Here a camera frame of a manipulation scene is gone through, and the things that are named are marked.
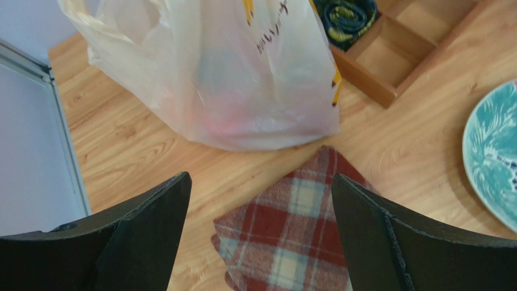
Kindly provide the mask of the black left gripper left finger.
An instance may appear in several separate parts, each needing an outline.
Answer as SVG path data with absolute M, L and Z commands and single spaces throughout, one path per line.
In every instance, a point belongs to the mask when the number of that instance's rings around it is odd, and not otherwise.
M 49 232 L 1 238 L 2 290 L 166 290 L 191 197 L 180 172 Z

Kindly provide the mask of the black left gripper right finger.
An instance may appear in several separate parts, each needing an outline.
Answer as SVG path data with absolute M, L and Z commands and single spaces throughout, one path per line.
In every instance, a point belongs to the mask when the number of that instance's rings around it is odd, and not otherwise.
M 354 290 L 516 289 L 516 241 L 431 219 L 343 174 L 331 193 Z

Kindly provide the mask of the translucent white plastic bag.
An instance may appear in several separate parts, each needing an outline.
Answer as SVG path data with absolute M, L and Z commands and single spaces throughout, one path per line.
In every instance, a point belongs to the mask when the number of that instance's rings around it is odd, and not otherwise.
M 232 151 L 340 130 L 340 74 L 309 1 L 59 1 L 89 63 L 175 133 Z

